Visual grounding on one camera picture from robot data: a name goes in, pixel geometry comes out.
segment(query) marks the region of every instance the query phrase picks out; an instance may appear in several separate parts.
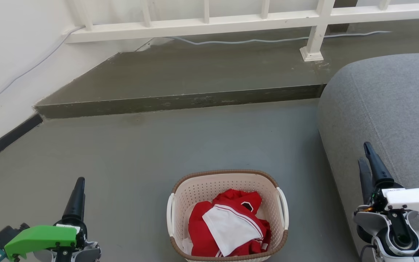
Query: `white railing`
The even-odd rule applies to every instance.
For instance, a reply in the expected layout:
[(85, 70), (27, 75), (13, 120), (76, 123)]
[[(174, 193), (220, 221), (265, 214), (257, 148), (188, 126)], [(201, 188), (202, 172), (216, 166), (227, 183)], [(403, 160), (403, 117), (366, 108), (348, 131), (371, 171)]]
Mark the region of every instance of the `white railing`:
[(300, 49), (304, 61), (323, 59), (320, 48), (330, 24), (419, 19), (419, 3), (390, 5), (391, 0), (381, 0), (378, 6), (345, 8), (333, 8), (334, 0), (319, 0), (316, 10), (283, 13), (269, 13), (270, 0), (262, 0), (259, 15), (223, 17), (210, 17), (210, 0), (202, 0), (201, 19), (152, 21), (147, 0), (141, 0), (143, 22), (93, 25), (85, 0), (72, 1), (85, 28), (72, 33), (67, 43), (311, 27), (308, 43)]

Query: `railing base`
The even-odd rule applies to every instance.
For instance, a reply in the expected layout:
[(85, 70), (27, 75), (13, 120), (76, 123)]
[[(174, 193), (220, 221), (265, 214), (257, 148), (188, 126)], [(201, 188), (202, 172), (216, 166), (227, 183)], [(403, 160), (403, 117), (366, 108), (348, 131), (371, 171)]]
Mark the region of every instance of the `railing base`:
[(300, 48), (300, 53), (302, 55), (303, 61), (305, 61), (305, 62), (324, 60), (323, 55), (321, 54), (321, 52), (308, 53), (307, 50), (306, 50), (306, 47)]

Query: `white stripe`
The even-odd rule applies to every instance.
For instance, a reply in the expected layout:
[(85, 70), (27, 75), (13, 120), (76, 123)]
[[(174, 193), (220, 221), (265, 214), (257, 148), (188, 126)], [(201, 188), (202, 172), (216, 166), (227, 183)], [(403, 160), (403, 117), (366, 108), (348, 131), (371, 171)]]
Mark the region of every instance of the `white stripe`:
[(226, 205), (220, 205), (220, 204), (215, 204), (214, 205), (215, 208), (219, 209), (219, 210), (225, 210), (225, 209), (229, 209), (232, 212), (234, 212), (237, 216), (240, 216), (241, 218), (247, 220), (250, 224), (254, 225), (254, 228), (258, 231), (258, 233), (260, 234), (260, 238), (263, 238), (263, 231), (261, 231), (260, 227), (258, 227), (258, 224), (256, 222), (253, 221), (253, 219), (251, 219), (250, 217), (244, 215), (244, 214), (240, 214), (239, 212), (235, 211), (233, 208), (226, 206)]

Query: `gray fabric upholstery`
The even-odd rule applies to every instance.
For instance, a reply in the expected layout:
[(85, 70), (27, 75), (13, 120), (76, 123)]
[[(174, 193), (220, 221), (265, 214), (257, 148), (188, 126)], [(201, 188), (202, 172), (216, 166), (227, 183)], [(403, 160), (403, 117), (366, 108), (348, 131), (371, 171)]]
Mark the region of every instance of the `gray fabric upholstery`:
[[(342, 68), (319, 101), (319, 131), (356, 248), (352, 212), (363, 204), (357, 160), (370, 141), (394, 179), (419, 187), (419, 54), (367, 59)], [(413, 225), (419, 230), (419, 218)], [(369, 261), (371, 251), (367, 253)]]

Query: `red clothing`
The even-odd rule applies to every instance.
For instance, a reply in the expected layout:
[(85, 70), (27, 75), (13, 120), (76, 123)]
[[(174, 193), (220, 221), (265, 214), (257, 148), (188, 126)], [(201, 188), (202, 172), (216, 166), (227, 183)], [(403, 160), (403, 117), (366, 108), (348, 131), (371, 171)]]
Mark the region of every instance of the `red clothing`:
[(234, 189), (219, 194), (213, 203), (197, 203), (188, 222), (193, 242), (191, 255), (222, 257), (223, 254), (240, 256), (266, 252), (271, 230), (269, 222), (255, 216), (260, 205), (261, 197), (257, 192)]

